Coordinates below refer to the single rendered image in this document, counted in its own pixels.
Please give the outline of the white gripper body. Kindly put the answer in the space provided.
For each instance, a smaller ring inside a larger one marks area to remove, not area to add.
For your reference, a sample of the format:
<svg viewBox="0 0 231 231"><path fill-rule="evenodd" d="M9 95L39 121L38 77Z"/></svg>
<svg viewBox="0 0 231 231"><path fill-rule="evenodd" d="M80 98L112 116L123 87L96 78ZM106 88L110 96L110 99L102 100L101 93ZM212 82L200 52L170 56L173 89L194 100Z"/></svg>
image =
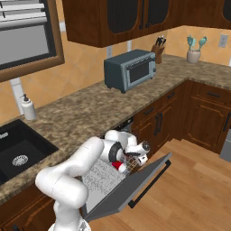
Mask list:
<svg viewBox="0 0 231 231"><path fill-rule="evenodd" d="M138 164L139 164L140 166L143 166L144 164L147 163L148 157L147 157L147 155L145 154L145 155L143 155L143 156L138 156L138 157L137 157L137 160L138 160Z"/></svg>

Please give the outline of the grey dishwasher door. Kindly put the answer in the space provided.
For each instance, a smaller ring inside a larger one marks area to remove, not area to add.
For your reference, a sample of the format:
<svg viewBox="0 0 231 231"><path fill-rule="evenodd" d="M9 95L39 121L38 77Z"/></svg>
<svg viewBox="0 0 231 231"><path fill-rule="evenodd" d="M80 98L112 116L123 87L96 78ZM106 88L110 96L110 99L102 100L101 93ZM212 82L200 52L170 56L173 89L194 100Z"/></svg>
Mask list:
<svg viewBox="0 0 231 231"><path fill-rule="evenodd" d="M165 167L171 157L171 152L150 163L142 170L125 177L107 195L92 191L87 203L82 207L83 218L89 222L94 219L121 212L148 180L160 169Z"/></svg>

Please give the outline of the dark wood cupboard door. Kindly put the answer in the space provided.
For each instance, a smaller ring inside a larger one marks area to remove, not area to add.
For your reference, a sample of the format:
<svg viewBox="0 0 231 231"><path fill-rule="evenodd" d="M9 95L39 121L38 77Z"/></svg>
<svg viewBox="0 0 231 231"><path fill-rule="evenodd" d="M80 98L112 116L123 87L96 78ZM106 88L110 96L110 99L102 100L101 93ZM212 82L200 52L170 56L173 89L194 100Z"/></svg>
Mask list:
<svg viewBox="0 0 231 231"><path fill-rule="evenodd" d="M191 97L183 126L183 138L212 152L220 153L231 117L225 132L223 128L230 107Z"/></svg>
<svg viewBox="0 0 231 231"><path fill-rule="evenodd" d="M158 134L158 146L162 147L173 137L174 127L178 122L180 101L172 100L161 110L161 130Z"/></svg>
<svg viewBox="0 0 231 231"><path fill-rule="evenodd" d="M136 129L134 129L134 133L137 135L138 143L146 141L149 143L151 150L147 153L148 157L152 157L154 154L154 143L156 135L153 135L155 130L155 119L156 115L153 115L145 122L141 123Z"/></svg>

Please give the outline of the red cup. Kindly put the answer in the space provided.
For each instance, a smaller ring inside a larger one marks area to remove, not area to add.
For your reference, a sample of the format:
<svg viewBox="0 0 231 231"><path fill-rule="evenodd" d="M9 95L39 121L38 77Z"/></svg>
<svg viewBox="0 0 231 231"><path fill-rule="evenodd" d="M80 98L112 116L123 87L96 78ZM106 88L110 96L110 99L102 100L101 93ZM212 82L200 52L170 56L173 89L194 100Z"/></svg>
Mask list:
<svg viewBox="0 0 231 231"><path fill-rule="evenodd" d="M126 165L122 162L113 162L112 165L121 173L126 171Z"/></svg>

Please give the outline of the dark wood drawer front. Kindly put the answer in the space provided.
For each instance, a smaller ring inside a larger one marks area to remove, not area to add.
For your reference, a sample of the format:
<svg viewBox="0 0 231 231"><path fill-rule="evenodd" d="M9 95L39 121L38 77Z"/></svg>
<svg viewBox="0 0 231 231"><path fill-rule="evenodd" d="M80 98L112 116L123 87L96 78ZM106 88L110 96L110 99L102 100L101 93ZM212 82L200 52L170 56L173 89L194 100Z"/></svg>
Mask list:
<svg viewBox="0 0 231 231"><path fill-rule="evenodd" d="M208 92L220 94L220 97L212 97L208 95ZM202 85L199 88L198 96L202 97L206 100L218 102L223 105L230 105L231 104L231 93L228 90L222 88L216 88L208 85Z"/></svg>
<svg viewBox="0 0 231 231"><path fill-rule="evenodd" d="M157 100L157 109L162 109L165 105L167 105L168 103L170 103L173 99L175 99L181 91L181 86L177 86L176 88L170 90L168 93L166 93L165 95L163 95L162 97L160 97ZM171 93L171 92L175 92L175 96L168 99L167 96Z"/></svg>
<svg viewBox="0 0 231 231"><path fill-rule="evenodd" d="M148 110L150 107L154 107L154 110L149 115L144 115L143 112ZM139 125L140 123L144 122L148 117L150 117L156 111L155 108L156 108L155 103L151 103L150 105L146 106L144 109L142 109L136 115L134 115L134 123L136 125Z"/></svg>

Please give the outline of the steel appliance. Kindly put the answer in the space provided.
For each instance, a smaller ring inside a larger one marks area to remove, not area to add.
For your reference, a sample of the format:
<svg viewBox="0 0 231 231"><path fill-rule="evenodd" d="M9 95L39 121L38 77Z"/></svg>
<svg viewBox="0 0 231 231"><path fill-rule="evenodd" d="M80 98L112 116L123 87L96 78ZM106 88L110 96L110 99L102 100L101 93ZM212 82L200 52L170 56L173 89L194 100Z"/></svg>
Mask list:
<svg viewBox="0 0 231 231"><path fill-rule="evenodd" d="M220 153L220 158L231 162L231 129L228 130L226 140Z"/></svg>

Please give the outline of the blue-grey toaster oven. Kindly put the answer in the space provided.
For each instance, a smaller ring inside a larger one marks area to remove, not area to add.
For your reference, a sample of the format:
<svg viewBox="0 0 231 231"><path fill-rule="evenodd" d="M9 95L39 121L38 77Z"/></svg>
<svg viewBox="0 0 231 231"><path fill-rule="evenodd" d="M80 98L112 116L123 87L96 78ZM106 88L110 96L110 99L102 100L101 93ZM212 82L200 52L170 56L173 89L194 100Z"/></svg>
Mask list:
<svg viewBox="0 0 231 231"><path fill-rule="evenodd" d="M155 76L155 53L133 50L104 60L105 84L123 94Z"/></svg>

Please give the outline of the wooden knife block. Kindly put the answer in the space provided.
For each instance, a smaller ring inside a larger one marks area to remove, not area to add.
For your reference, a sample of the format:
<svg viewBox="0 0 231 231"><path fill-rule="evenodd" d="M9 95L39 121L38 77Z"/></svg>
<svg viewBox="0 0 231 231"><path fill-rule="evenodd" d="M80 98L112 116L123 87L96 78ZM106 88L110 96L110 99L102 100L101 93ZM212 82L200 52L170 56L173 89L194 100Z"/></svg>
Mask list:
<svg viewBox="0 0 231 231"><path fill-rule="evenodd" d="M152 52L155 53L155 62L157 64L162 63L162 53L164 51L164 44L166 42L166 38L162 35L159 36L152 47Z"/></svg>

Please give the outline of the white utensil pot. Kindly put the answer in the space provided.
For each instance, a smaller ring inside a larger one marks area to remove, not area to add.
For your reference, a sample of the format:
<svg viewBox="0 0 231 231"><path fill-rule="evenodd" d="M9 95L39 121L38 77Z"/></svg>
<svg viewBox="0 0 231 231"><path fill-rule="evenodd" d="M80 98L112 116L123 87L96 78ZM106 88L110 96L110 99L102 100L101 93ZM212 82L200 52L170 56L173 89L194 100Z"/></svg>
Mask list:
<svg viewBox="0 0 231 231"><path fill-rule="evenodd" d="M199 50L191 50L187 52L187 62L191 64L195 64L199 61L200 51Z"/></svg>

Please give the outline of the black sink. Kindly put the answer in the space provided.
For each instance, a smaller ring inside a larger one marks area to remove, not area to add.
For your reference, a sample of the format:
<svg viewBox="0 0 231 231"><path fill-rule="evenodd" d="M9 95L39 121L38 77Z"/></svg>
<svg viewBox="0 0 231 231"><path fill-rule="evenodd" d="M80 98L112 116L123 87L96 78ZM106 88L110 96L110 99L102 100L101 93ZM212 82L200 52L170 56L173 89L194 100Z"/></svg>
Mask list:
<svg viewBox="0 0 231 231"><path fill-rule="evenodd" d="M20 119L0 126L0 185L58 150Z"/></svg>

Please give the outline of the white soap dispenser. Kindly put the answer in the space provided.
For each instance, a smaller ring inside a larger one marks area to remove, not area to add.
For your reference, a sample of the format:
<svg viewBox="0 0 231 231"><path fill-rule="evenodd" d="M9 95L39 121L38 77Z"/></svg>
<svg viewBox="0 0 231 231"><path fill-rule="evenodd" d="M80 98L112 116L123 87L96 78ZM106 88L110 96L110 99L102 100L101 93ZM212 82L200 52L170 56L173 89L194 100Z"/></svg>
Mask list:
<svg viewBox="0 0 231 231"><path fill-rule="evenodd" d="M25 118L27 120L34 120L36 118L36 112L33 102L25 94L22 95L22 99L22 108Z"/></svg>

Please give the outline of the teal spatula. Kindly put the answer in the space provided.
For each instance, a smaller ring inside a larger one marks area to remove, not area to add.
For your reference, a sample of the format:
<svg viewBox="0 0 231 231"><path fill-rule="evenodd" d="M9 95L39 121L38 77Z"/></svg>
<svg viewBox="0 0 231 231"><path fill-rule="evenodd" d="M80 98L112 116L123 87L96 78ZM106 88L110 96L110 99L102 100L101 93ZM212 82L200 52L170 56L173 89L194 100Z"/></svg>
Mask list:
<svg viewBox="0 0 231 231"><path fill-rule="evenodd" d="M206 44L207 40L208 40L207 36L204 36L203 38L201 38L201 39L199 40L199 48L198 48L196 51L200 51L200 49L202 48L202 46L203 46L204 44Z"/></svg>
<svg viewBox="0 0 231 231"><path fill-rule="evenodd" d="M187 37L187 42L188 42L188 45L189 45L189 51L191 51L191 48L192 48L192 46L194 44L194 38L192 38L191 35L188 36Z"/></svg>

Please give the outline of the dark wood sink cupboard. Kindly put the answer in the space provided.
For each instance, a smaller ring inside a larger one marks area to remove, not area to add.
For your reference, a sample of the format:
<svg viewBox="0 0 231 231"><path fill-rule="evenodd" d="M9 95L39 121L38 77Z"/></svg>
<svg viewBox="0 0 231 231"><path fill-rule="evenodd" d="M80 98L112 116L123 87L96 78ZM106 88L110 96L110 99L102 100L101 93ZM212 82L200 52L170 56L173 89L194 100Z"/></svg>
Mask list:
<svg viewBox="0 0 231 231"><path fill-rule="evenodd" d="M48 231L55 222L53 205L33 184L0 205L0 231Z"/></svg>

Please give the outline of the wood-framed window with blinds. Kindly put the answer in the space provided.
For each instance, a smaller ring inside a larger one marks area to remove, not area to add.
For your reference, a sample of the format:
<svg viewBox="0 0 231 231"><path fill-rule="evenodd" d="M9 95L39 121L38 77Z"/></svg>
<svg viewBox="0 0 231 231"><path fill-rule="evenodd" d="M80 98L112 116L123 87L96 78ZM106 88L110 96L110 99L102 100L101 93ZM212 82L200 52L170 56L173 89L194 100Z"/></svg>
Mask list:
<svg viewBox="0 0 231 231"><path fill-rule="evenodd" d="M0 82L63 63L55 0L0 0Z"/></svg>

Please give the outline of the dark wood wall cupboards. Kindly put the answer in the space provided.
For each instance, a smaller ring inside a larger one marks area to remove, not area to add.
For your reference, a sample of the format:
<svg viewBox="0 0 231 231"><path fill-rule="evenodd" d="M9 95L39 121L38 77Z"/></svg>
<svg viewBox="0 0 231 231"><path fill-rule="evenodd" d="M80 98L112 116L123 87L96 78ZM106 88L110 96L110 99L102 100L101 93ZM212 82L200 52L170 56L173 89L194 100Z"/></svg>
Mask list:
<svg viewBox="0 0 231 231"><path fill-rule="evenodd" d="M62 0L67 37L98 48L182 25L231 30L231 0Z"/></svg>

